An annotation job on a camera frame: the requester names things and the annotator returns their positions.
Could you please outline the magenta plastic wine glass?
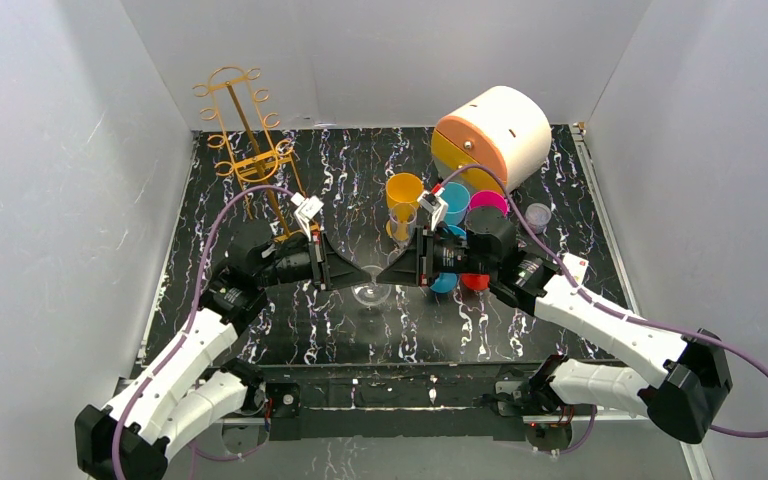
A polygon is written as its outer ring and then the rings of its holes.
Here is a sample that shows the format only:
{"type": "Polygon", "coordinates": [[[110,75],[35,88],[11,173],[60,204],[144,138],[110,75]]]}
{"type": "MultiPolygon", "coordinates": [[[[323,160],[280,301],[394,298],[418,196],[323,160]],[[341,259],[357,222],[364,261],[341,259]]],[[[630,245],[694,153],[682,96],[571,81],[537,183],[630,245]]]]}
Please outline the magenta plastic wine glass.
{"type": "Polygon", "coordinates": [[[482,207],[493,207],[504,215],[507,215],[510,211],[507,198],[503,194],[492,190],[481,190],[471,196],[468,210],[472,211],[482,207]]]}

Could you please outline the clear wine glass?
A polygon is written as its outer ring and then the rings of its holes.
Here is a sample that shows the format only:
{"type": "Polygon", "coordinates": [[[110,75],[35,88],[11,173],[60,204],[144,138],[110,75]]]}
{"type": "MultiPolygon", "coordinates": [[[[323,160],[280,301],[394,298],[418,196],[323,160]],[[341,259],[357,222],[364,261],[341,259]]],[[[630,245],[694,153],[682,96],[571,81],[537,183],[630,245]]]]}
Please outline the clear wine glass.
{"type": "Polygon", "coordinates": [[[355,300],[368,309],[381,307],[390,298],[392,286],[377,281],[378,274],[383,271],[381,267],[366,265],[362,270],[369,274],[370,280],[351,288],[355,300]]]}
{"type": "Polygon", "coordinates": [[[417,218],[412,203],[397,203],[389,210],[387,230],[389,237],[399,248],[406,247],[413,235],[417,218]]]}

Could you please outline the red plastic wine glass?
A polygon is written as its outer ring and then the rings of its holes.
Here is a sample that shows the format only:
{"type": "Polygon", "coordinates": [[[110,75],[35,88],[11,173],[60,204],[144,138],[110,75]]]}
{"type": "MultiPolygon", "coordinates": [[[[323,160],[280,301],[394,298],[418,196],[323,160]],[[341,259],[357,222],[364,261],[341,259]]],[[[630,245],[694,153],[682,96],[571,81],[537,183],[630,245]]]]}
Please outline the red plastic wine glass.
{"type": "Polygon", "coordinates": [[[472,291],[484,291],[489,288],[490,276],[488,274],[461,274],[460,281],[472,291]]]}

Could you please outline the light blue plastic wine glass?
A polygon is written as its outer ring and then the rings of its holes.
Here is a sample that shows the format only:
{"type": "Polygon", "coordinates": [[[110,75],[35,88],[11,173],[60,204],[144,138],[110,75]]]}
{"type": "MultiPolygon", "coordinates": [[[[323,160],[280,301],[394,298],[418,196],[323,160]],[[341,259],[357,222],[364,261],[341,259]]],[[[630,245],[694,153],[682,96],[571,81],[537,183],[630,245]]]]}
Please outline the light blue plastic wine glass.
{"type": "Polygon", "coordinates": [[[471,200],[470,190],[460,183],[449,182],[443,188],[441,198],[448,204],[444,221],[448,225],[460,225],[471,200]]]}

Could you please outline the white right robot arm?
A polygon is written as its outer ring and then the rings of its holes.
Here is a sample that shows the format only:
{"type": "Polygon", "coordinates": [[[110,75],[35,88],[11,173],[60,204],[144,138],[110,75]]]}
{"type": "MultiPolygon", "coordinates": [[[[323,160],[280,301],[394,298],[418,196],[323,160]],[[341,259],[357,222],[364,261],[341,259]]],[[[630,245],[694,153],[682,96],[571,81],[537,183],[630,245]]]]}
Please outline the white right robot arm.
{"type": "Polygon", "coordinates": [[[517,227],[493,207],[468,213],[464,235],[445,225],[417,229],[409,246],[376,279],[381,284],[429,286],[442,273],[480,274],[502,303],[551,322],[595,344],[622,366],[550,356],[502,400],[547,413],[591,404],[642,415],[671,437],[700,443],[732,388],[717,336],[698,337],[640,326],[612,316],[585,288],[574,288],[557,262],[519,245],[517,227]]]}

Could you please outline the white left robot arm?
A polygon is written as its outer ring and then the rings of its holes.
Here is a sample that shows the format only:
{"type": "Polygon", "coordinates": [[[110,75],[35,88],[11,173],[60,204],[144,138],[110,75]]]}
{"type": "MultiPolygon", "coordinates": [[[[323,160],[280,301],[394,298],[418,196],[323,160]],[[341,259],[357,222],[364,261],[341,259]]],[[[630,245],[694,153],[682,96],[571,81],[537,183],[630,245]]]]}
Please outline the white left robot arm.
{"type": "Polygon", "coordinates": [[[198,381],[268,306],[268,288],[308,282],[339,290],[371,279],[319,231],[283,241],[262,221],[237,231],[197,290],[193,318],[124,390],[77,415],[79,469],[95,479],[162,478],[170,460],[219,419],[267,406],[263,373],[245,361],[231,359],[198,381]]]}

